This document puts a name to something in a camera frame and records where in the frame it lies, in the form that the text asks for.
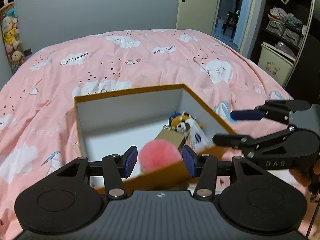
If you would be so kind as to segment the pink fluffy plush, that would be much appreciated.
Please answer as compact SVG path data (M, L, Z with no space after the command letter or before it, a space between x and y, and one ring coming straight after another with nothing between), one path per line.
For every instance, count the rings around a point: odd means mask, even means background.
M156 139L145 144L138 154L143 173L166 167L182 160L177 147L164 139Z

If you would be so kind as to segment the white floral packet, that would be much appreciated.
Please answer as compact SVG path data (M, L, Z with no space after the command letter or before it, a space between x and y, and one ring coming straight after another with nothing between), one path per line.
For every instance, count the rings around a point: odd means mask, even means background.
M194 152L200 153L208 148L209 140L201 127L195 123L189 132L185 144Z

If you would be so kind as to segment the brown cardboard card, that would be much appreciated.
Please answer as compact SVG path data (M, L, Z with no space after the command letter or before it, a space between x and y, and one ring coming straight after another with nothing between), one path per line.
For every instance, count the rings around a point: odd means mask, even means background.
M170 129L162 129L155 139L163 139L170 142L178 149L179 152L181 152L186 141L186 138L183 134Z

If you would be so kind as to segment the orange cardboard box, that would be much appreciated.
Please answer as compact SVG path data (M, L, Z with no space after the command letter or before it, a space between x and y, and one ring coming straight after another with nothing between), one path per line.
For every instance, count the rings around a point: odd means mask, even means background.
M185 84L152 86L76 96L74 98L81 155L100 161L122 155L130 146L141 149L156 138L169 116L187 112L204 126L208 139L216 133L235 134L196 93Z

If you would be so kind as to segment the beige storage bin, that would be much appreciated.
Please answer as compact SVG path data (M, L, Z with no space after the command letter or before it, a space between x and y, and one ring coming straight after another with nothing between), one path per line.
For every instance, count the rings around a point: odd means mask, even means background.
M263 42L258 66L284 86L296 59L276 47Z

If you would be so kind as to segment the red panda sailor plush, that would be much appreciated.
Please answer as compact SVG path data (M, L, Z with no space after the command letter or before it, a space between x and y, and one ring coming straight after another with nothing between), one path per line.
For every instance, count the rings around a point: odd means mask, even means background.
M195 119L189 113L175 113L169 118L168 129L188 135L194 125Z

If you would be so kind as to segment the checkered storage basket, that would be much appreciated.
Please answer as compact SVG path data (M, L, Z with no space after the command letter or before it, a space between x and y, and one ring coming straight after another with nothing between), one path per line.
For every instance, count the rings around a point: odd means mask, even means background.
M281 21L269 20L266 29L278 36L282 36L286 27Z

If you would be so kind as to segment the pink printed bed quilt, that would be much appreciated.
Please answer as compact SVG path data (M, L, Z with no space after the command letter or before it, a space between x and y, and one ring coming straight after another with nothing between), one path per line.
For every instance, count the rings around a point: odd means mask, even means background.
M253 137L283 126L235 122L229 113L291 99L255 63L196 30L113 31L43 48L1 90L1 239L21 232L18 194L78 156L75 96L175 83Z

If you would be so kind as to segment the dark wardrobe shelf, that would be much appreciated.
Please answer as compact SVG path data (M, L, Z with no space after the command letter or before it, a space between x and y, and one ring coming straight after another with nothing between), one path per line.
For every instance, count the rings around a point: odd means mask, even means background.
M278 36L266 29L269 20L281 21L286 29ZM261 44L266 42L296 59L284 86L263 69L271 80L270 97L319 102L319 0L261 0L259 29L250 53L258 65Z

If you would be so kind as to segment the white room door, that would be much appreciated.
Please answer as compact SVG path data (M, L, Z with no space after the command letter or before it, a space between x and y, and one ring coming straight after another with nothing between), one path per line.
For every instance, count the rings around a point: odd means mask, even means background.
M211 35L219 0L179 0L176 29L193 29Z

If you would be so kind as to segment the hanging plush toy organizer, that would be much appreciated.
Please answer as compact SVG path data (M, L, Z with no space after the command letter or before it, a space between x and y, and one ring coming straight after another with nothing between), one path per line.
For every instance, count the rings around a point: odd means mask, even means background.
M25 61L15 0L1 0L1 31L9 65L15 74Z

